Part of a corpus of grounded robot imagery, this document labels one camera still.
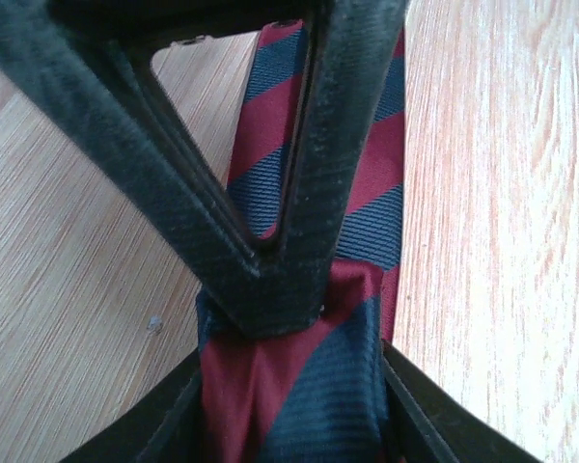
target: light wood panel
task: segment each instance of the light wood panel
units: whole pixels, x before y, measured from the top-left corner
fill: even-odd
[[[395,344],[579,461],[579,1],[414,1]]]
[[[579,0],[414,0],[406,39],[395,344],[536,456],[579,461]],[[219,177],[252,43],[155,61]],[[194,346],[196,290],[0,76],[0,461],[55,460],[135,403]]]

